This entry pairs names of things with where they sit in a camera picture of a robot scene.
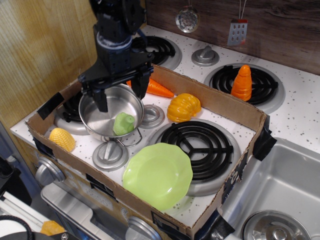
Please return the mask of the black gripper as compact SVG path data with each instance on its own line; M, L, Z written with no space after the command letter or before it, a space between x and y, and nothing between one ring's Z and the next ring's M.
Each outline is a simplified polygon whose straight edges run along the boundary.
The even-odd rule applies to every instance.
M100 112L108 112L105 89L131 81L133 92L142 100L153 72L154 55L148 52L134 52L130 43L108 48L96 41L95 47L96 62L78 77L82 93L92 95Z

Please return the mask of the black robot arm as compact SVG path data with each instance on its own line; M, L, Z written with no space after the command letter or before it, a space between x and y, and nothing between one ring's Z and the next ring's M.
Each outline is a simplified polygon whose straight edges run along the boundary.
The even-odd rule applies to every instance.
M93 98L100 112L108 112L105 90L131 82L134 94L145 97L154 54L132 46L133 36L139 35L144 45L148 39L141 31L146 22L146 10L138 0L91 0L97 19L93 26L97 59L79 75L82 93Z

